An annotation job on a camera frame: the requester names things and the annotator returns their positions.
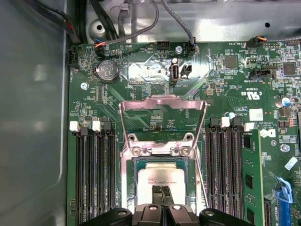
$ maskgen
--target resistor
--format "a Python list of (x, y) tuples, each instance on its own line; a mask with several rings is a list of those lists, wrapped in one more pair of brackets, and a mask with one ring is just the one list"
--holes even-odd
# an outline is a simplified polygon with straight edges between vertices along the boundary
[(294, 126), (293, 118), (292, 117), (289, 118), (289, 124), (290, 124), (290, 127)]

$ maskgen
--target cable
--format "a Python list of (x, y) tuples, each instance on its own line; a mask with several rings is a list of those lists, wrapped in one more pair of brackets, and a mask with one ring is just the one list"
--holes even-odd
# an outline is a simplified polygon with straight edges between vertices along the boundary
[(69, 15), (65, 14), (64, 12), (58, 9), (54, 9), (45, 3), (39, 2), (38, 0), (23, 0), (23, 2), (29, 7), (31, 7), (33, 10), (35, 10), (37, 13), (39, 13), (41, 16), (45, 17), (46, 19), (52, 21), (56, 25), (66, 30), (66, 32), (70, 36), (71, 41), (74, 44), (80, 43), (80, 40), (77, 36), (77, 31)]
[(124, 37), (126, 35), (124, 31), (124, 24), (123, 24), (123, 17), (124, 12), (121, 10), (118, 15), (118, 32), (119, 32), (119, 37)]
[(112, 40), (112, 41), (106, 41), (106, 42), (102, 42), (102, 43), (99, 43), (95, 46), (95, 48), (99, 47), (99, 46), (103, 46), (103, 45), (109, 45), (109, 44), (114, 44), (114, 43), (118, 43), (118, 42), (121, 42), (121, 41), (125, 41), (125, 40), (128, 40), (128, 39), (132, 39), (146, 31), (149, 31), (150, 29), (152, 29), (154, 26), (156, 26), (157, 22), (158, 22), (158, 19), (159, 19), (159, 8), (156, 4), (156, 2), (154, 0), (150, 0), (151, 4), (154, 6), (155, 10), (156, 10), (156, 17), (155, 17), (155, 20), (154, 22), (146, 27), (146, 28), (143, 28), (139, 31), (137, 31), (136, 33), (134, 34), (130, 34), (128, 36), (125, 36), (125, 37), (122, 37), (122, 38), (119, 38), (119, 39), (116, 39), (116, 40)]
[(276, 41), (297, 41), (297, 40), (301, 40), (301, 36), (293, 36), (293, 37), (283, 38), (283, 39), (271, 39), (271, 40), (267, 40), (267, 42), (276, 42)]
[(87, 0), (76, 1), (76, 18), (77, 28), (79, 31), (79, 38), (81, 43), (87, 44), (87, 32), (86, 32), (86, 13), (87, 13)]
[(168, 3), (166, 0), (161, 0), (161, 3), (165, 10), (178, 22), (178, 24), (184, 29), (186, 34), (189, 37), (189, 41), (192, 45), (194, 45), (194, 40), (191, 31), (189, 30), (188, 26), (185, 24), (185, 22), (179, 18), (179, 16), (169, 7)]
[(106, 36), (108, 40), (114, 40), (118, 38), (117, 31), (114, 27), (112, 20), (109, 15), (103, 9), (103, 7), (99, 4), (98, 0), (90, 0), (91, 5), (97, 14), (100, 22), (103, 24), (104, 29), (106, 31)]

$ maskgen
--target capacitor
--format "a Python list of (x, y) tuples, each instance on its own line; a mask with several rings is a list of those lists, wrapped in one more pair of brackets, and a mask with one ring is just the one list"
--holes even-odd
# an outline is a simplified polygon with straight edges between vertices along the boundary
[(94, 74), (103, 83), (113, 83), (119, 78), (119, 68), (115, 62), (104, 60), (95, 67)]
[(290, 105), (290, 99), (287, 97), (283, 97), (283, 98), (279, 98), (276, 103), (275, 103), (276, 107), (286, 107)]
[(173, 58), (172, 60), (171, 60), (171, 64), (172, 65), (176, 65), (178, 63), (178, 59), (177, 58)]
[(229, 117), (230, 120), (233, 119), (235, 117), (235, 113), (234, 112), (226, 112), (225, 113), (225, 117)]

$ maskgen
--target red wire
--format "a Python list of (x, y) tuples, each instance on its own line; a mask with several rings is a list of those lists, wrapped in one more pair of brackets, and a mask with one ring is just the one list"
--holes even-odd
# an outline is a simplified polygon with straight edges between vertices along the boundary
[(73, 30), (73, 27), (72, 27), (72, 25), (67, 21), (67, 25), (68, 25), (68, 27), (71, 29), (71, 30)]

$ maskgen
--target gray cable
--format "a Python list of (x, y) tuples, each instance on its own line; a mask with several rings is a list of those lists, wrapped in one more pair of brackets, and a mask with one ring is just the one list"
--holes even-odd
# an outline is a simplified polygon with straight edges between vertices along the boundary
[(149, 31), (149, 30), (152, 29), (154, 26), (156, 26), (156, 24), (157, 24), (157, 22), (158, 22), (158, 20), (159, 20), (159, 8), (158, 8), (158, 6), (157, 6), (157, 4), (156, 4), (156, 2), (155, 2), (154, 0), (150, 0), (150, 2), (151, 2), (151, 4), (154, 6), (154, 8), (155, 8), (155, 10), (156, 10), (156, 17), (155, 17), (155, 20), (154, 20), (154, 22), (153, 22), (150, 26), (148, 26), (148, 27), (146, 27), (146, 28), (143, 28), (143, 29), (141, 29), (140, 31), (137, 31), (137, 32), (134, 33), (134, 34), (130, 34), (130, 35), (128, 35), (128, 36), (125, 36), (125, 37), (122, 37), (122, 38), (119, 38), (119, 39), (116, 39), (116, 40), (106, 41), (106, 42), (105, 42), (106, 45), (118, 43), (118, 42), (125, 41), (125, 40), (128, 40), (128, 39), (132, 39), (132, 38), (134, 38), (134, 37), (136, 37), (136, 36), (138, 36), (138, 35), (140, 35), (140, 34), (146, 32), (146, 31)]
[(119, 37), (124, 37), (126, 35), (125, 31), (124, 31), (124, 24), (123, 24), (123, 11), (121, 10), (119, 15), (118, 15), (118, 33), (119, 33)]
[(184, 29), (184, 31), (186, 32), (186, 34), (189, 37), (189, 41), (190, 43), (193, 45), (194, 41), (193, 41), (193, 36), (191, 31), (189, 30), (188, 26), (185, 24), (185, 22), (179, 18), (179, 16), (169, 7), (168, 3), (166, 2), (166, 0), (161, 0), (162, 5), (164, 6), (165, 10), (178, 22), (178, 24)]
[(267, 42), (275, 42), (275, 41), (296, 41), (301, 40), (301, 36), (294, 36), (290, 38), (283, 38), (283, 39), (273, 39), (273, 40), (267, 40)]

